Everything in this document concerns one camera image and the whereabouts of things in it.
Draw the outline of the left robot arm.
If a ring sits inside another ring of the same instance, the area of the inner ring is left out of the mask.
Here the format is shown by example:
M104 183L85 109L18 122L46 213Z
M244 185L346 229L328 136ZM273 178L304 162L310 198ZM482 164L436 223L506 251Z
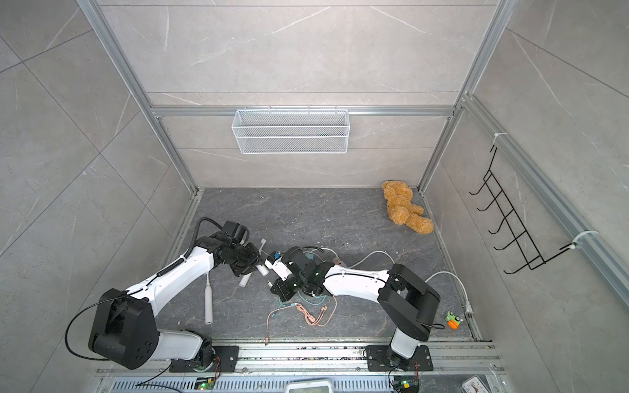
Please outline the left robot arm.
M252 273L260 253L249 242L250 231L227 221L217 232L200 236L195 224L187 250L149 278L125 290L112 288L92 305L95 310L88 336L90 361L111 361L137 369L150 360L171 360L175 368L203 372L217 362L209 337L191 332L160 330L156 317L183 289L211 270L227 265L235 276Z

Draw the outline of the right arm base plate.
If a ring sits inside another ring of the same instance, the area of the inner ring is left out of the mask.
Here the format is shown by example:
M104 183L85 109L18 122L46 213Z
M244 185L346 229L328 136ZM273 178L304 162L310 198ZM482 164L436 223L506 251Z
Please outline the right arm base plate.
M427 346L415 348L409 359L398 355L390 346L371 345L365 347L364 357L370 372L389 372L393 370L432 372L434 366Z

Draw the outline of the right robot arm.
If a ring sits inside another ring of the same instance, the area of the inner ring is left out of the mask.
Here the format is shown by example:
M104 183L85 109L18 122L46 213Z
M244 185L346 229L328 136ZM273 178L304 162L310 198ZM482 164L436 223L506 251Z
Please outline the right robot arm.
M388 357L400 365L414 357L432 330L444 328L435 322L441 296L405 265L394 264L380 271L354 270L311 260L293 247L270 254L264 266L278 275L271 292L284 303L301 292L306 296L351 296L379 304L396 326Z

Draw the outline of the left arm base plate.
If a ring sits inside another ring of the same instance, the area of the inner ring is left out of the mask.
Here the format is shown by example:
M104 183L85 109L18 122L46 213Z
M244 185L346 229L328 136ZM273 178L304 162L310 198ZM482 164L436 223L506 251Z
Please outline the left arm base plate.
M171 373L232 373L236 369L239 346L205 346L192 360L174 360Z

